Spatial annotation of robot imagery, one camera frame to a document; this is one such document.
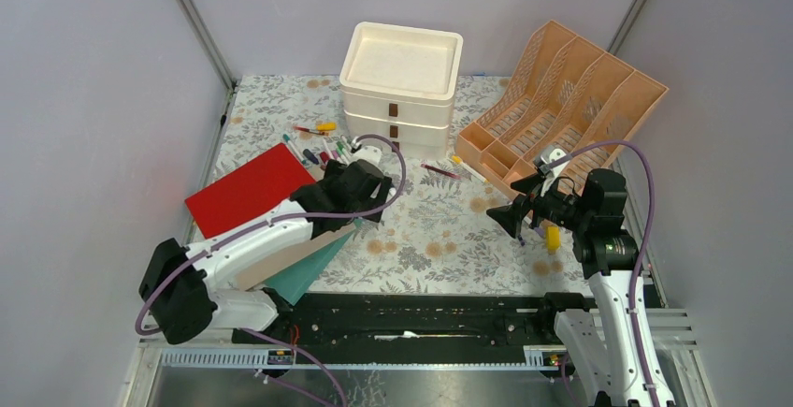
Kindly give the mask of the red folder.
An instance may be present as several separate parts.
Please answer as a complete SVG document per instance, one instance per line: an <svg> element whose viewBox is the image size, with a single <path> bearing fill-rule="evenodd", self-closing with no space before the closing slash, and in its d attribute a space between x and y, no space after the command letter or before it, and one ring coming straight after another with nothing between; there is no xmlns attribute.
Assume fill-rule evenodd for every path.
<svg viewBox="0 0 793 407"><path fill-rule="evenodd" d="M279 144L187 197L185 205L204 237L228 232L271 210L315 179Z"/></svg>

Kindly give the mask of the teal folder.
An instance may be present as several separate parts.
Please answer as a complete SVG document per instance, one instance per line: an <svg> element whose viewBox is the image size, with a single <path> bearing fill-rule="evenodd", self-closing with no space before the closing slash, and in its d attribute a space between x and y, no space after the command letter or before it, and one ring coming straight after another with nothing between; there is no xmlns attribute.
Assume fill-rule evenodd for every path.
<svg viewBox="0 0 793 407"><path fill-rule="evenodd" d="M354 220L348 226L348 232L340 230L341 236L338 239L331 240L325 247L266 279L264 286L274 289L281 298L295 305L360 225L360 220Z"/></svg>

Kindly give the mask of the beige folder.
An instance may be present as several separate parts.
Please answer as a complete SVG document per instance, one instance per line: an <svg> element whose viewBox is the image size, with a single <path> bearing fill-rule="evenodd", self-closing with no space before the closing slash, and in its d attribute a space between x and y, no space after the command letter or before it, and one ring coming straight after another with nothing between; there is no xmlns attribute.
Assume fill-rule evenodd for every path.
<svg viewBox="0 0 793 407"><path fill-rule="evenodd" d="M340 230L348 232L348 226L344 226ZM341 234L339 231L329 232L309 242L289 246L275 254L265 257L263 260L249 265L237 276L234 276L232 282L238 289L252 289L257 285L261 285L266 279L276 273L279 273L315 251L325 247L331 240L338 239L340 236Z"/></svg>

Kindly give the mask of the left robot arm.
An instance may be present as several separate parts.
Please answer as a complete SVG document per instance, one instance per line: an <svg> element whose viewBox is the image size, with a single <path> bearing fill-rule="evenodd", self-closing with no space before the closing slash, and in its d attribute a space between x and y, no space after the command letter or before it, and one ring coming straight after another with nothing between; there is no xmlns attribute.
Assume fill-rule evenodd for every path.
<svg viewBox="0 0 793 407"><path fill-rule="evenodd" d="M288 314L265 291L240 288L239 274L355 218L375 219L396 197L392 179L372 163L332 160L319 181L228 232L187 245L159 243L138 288L144 306L137 334L160 334L177 345L206 329L248 328L267 342L281 341L289 333Z"/></svg>

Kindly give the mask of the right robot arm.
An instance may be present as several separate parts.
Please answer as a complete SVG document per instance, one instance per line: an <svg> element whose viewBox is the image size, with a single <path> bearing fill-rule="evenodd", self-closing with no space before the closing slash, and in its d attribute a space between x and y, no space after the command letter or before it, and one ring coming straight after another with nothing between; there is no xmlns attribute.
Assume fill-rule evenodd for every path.
<svg viewBox="0 0 793 407"><path fill-rule="evenodd" d="M487 215L512 238L526 217L570 231L573 253L597 304L595 316L582 297L548 293L536 319L546 342L563 342L584 385L589 406L674 406L677 401L659 366L645 310L643 282L634 273L640 248L624 229L625 178L607 168L590 171L580 194L565 194L548 175L513 185L518 196ZM601 330L595 330L595 319Z"/></svg>

